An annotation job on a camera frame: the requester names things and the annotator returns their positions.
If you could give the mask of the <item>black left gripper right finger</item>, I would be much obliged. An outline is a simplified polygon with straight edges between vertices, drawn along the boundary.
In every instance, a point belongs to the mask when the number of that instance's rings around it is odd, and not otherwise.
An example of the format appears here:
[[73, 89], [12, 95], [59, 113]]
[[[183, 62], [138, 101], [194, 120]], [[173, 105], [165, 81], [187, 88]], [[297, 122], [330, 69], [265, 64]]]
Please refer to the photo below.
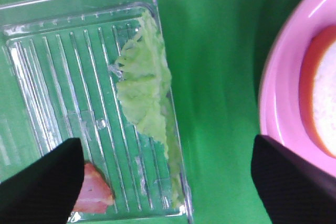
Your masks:
[[335, 177], [256, 135], [251, 177], [272, 223], [335, 223]]

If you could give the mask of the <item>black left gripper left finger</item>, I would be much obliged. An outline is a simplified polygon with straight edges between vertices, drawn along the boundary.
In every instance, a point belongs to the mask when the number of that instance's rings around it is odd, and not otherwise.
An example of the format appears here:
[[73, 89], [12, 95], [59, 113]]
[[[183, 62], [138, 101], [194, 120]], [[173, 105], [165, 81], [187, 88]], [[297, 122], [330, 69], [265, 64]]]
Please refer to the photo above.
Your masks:
[[69, 138], [1, 182], [1, 223], [66, 223], [84, 178], [79, 138]]

